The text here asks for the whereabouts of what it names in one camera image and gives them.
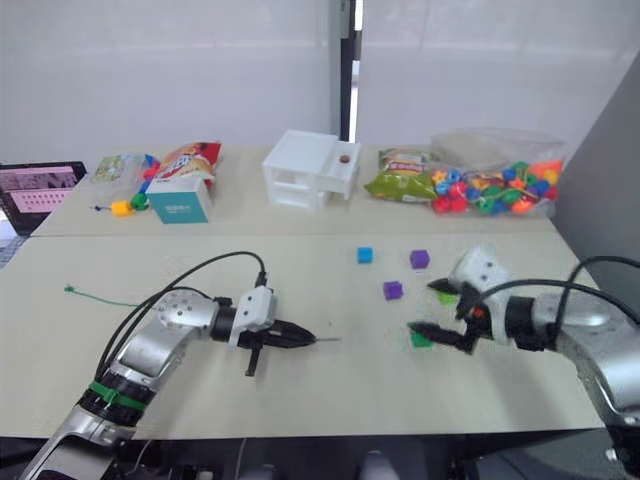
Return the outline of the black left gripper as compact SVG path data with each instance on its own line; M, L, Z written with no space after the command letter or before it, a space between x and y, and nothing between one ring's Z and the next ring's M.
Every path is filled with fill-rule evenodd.
M276 348L303 348L317 342L315 335L311 331L292 322L275 320L272 332L279 335L272 337L272 346ZM246 377L255 376L261 350L269 338L269 330L257 332L245 330L240 334L237 346L250 352L249 363L245 370Z

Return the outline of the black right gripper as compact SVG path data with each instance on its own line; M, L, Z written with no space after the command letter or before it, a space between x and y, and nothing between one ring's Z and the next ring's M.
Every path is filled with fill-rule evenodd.
M453 347L465 354L474 353L480 339L493 339L492 315L482 293L469 282L463 282L461 288L448 278L439 278L427 284L427 287L439 294L459 296L455 307L455 319L462 321L466 329L463 333L444 329L435 323L414 321L408 324L409 330L434 343Z

